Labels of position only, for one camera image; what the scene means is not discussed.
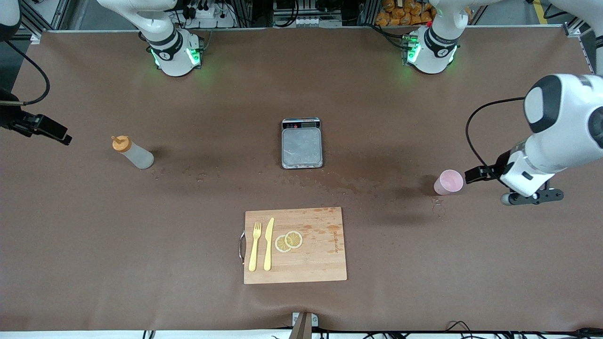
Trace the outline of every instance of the lemon slice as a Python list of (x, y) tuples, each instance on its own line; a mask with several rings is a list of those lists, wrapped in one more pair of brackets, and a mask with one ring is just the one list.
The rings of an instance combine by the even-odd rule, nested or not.
[(279, 252), (287, 253), (291, 250), (289, 245), (285, 242), (285, 235), (281, 235), (274, 241), (274, 246)]
[(290, 248), (296, 249), (301, 246), (303, 238), (300, 232), (292, 230), (285, 235), (285, 242)]

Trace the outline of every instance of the fork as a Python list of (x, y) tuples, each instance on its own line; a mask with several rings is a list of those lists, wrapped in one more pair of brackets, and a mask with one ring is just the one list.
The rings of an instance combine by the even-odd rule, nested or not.
[(257, 241), (262, 235), (262, 223), (256, 222), (253, 226), (253, 247), (251, 248), (251, 258), (249, 259), (249, 270), (255, 271), (257, 266)]

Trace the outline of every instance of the wooden cutting board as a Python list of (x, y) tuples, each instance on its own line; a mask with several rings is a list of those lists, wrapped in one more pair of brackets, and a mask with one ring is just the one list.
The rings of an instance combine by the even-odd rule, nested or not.
[[(274, 218), (272, 233), (272, 269), (264, 271), (266, 254), (265, 231)], [(257, 269), (249, 271), (253, 245), (253, 224), (262, 223), (257, 242)], [(292, 230), (303, 237), (302, 245), (289, 252), (279, 252), (274, 242), (279, 235)], [(346, 250), (340, 207), (247, 211), (245, 213), (245, 284), (281, 282), (313, 282), (346, 280)]]

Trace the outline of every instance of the knife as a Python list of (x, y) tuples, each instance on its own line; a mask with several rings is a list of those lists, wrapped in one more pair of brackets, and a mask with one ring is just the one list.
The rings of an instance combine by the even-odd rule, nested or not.
[(264, 257), (264, 271), (270, 271), (272, 268), (272, 227), (274, 218), (270, 218), (264, 237), (266, 238), (266, 256)]

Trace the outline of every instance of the table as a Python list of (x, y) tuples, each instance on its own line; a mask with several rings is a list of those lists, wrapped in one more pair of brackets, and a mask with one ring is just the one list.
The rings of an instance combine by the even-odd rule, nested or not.
[[(0, 329), (273, 328), (294, 311), (348, 331), (603, 326), (600, 163), (555, 176), (558, 203), (503, 206), (496, 182), (431, 196), (442, 170), (478, 165), (475, 108), (588, 72), (562, 28), (468, 29), (438, 75), (369, 29), (219, 31), (180, 78), (144, 49), (135, 33), (46, 33), (29, 49), (52, 89), (28, 111), (73, 142), (1, 133)], [(13, 92), (42, 85), (24, 64)], [(323, 121), (322, 169), (280, 167), (279, 122), (300, 116)], [(484, 110), (472, 133), (494, 162), (529, 135), (521, 103)], [(120, 134), (154, 166), (114, 152)], [(244, 212), (316, 206), (343, 208), (348, 280), (244, 285)]]

